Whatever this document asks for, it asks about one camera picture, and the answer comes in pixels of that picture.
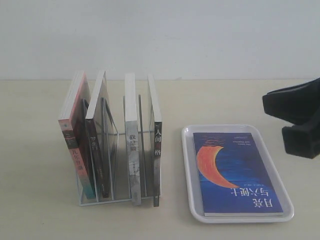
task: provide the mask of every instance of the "book cover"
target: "book cover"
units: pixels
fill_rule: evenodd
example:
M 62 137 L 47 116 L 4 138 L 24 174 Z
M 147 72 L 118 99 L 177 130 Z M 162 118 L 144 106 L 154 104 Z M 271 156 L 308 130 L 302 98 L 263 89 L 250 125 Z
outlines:
M 116 152 L 116 138 L 113 131 L 111 112 L 109 108 L 106 108 L 108 102 L 106 71 L 101 70 L 94 84 L 85 122 L 93 161 L 97 170 L 98 186 L 103 198 L 110 196 L 112 182 L 110 171 L 114 169 L 113 160 L 115 160 Z
M 193 134 L 205 216 L 280 216 L 283 209 L 249 132 Z
M 136 81 L 134 73 L 125 75 L 125 140 L 132 203 L 141 205 L 140 156 Z
M 151 166 L 153 172 L 153 206 L 158 207 L 161 192 L 161 146 L 162 146 L 162 116 L 152 74 L 148 75 L 149 97 L 149 136 L 151 149 Z
M 90 101 L 90 90 L 86 74 L 79 71 L 71 82 L 58 122 L 83 192 L 87 199 L 93 199 L 96 193 L 85 128 L 84 101 Z

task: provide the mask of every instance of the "table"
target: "table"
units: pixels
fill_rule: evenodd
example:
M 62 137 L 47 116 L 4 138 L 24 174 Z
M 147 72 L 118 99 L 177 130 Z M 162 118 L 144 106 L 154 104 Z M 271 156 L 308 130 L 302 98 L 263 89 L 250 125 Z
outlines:
M 285 153 L 262 95 L 305 80 L 157 81 L 163 118 L 160 207 L 130 202 L 78 206 L 75 172 L 58 115 L 68 80 L 0 81 L 1 239 L 318 239 L 320 158 Z M 123 131 L 124 83 L 108 81 Z M 146 81 L 136 84 L 147 91 Z M 250 124 L 261 133 L 294 206 L 289 222 L 203 224 L 189 210 L 181 130 L 190 124 Z

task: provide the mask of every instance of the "plastic tray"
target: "plastic tray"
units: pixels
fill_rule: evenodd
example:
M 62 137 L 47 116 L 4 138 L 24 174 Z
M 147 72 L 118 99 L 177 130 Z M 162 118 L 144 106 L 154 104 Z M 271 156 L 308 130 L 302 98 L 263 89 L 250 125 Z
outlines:
M 269 174 L 274 190 L 283 209 L 281 216 L 205 216 L 202 204 L 200 180 L 196 163 L 193 133 L 251 133 L 262 161 Z M 251 125 L 217 124 L 189 125 L 182 129 L 182 147 L 189 208 L 192 215 L 202 223 L 276 223 L 286 222 L 294 216 L 294 207 L 268 153 L 259 131 Z

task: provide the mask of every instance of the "crescent moon illustration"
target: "crescent moon illustration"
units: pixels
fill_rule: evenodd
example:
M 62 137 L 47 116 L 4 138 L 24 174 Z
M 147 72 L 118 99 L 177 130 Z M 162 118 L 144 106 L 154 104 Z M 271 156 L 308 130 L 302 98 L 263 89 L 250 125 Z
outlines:
M 216 156 L 223 146 L 202 146 L 196 155 L 199 171 L 210 182 L 224 188 L 238 188 L 237 185 L 226 180 L 218 171 Z

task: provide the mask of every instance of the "metal book rack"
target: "metal book rack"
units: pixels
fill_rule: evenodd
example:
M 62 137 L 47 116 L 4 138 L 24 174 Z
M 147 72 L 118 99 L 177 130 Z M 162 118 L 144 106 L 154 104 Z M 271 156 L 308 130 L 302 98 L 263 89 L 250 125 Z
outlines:
M 152 199 L 153 198 L 153 170 L 151 164 L 151 150 L 150 150 L 150 132 L 149 130 L 143 130 L 143 120 L 142 120 L 142 104 L 141 104 L 141 95 L 138 96 L 139 104 L 139 122 L 140 122 L 140 131 L 138 131 L 139 136 L 139 159 L 140 159 L 140 186 L 141 186 L 141 199 Z M 108 156 L 103 156 L 102 159 L 108 163 L 109 165 L 109 182 L 110 182 L 110 191 L 109 197 L 103 198 L 99 183 L 96 178 L 95 169 L 95 161 L 93 159 L 93 153 L 90 144 L 87 146 L 87 157 L 88 164 L 92 165 L 93 169 L 93 182 L 95 189 L 95 198 L 87 199 L 84 194 L 81 182 L 79 180 L 79 176 L 77 171 L 75 171 L 76 176 L 76 185 L 77 185 L 77 193 L 78 193 L 78 204 L 80 206 L 90 206 L 90 205 L 99 205 L 99 204 L 109 204 L 109 203 L 119 203 L 119 202 L 129 202 L 131 201 L 131 191 L 130 191 L 130 179 L 129 179 L 129 167 L 128 167 L 128 159 L 126 152 L 126 133 L 119 132 L 117 126 L 112 118 L 111 111 L 109 109 L 107 100 L 102 98 L 101 101 L 101 134 L 103 136 L 101 139 L 104 139 L 108 135 L 107 129 L 107 117 L 109 115 L 110 121 L 112 123 L 112 127 L 115 130 L 115 133 L 112 135 L 116 137 L 115 139 L 115 149 L 114 155 L 111 156 L 110 150 L 108 150 Z M 85 113 L 88 109 L 88 103 L 83 101 L 83 113 Z

